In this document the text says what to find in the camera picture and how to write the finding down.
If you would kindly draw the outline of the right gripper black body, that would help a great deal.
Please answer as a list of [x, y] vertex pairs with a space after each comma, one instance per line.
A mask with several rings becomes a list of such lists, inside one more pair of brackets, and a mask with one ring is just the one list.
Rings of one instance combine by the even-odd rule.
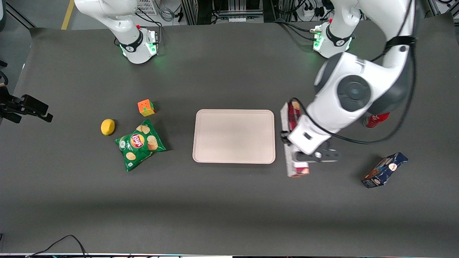
[[15, 124], [19, 124], [22, 117], [19, 113], [22, 112], [20, 103], [23, 97], [16, 97], [9, 93], [6, 86], [0, 87], [0, 116], [1, 119], [6, 119]]

